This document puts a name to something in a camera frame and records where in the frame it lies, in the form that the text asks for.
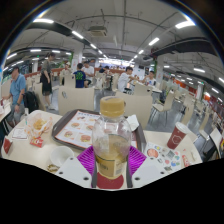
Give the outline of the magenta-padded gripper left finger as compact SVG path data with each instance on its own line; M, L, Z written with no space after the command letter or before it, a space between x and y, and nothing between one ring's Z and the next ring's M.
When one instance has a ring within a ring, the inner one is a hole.
M84 188L97 185L97 167L92 146L77 157L69 157L56 172L56 175Z

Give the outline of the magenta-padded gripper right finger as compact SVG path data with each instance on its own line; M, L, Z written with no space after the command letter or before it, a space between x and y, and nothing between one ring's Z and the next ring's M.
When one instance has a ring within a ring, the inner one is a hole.
M128 188L140 188L168 175L156 158L147 157L133 146L130 147L126 168Z

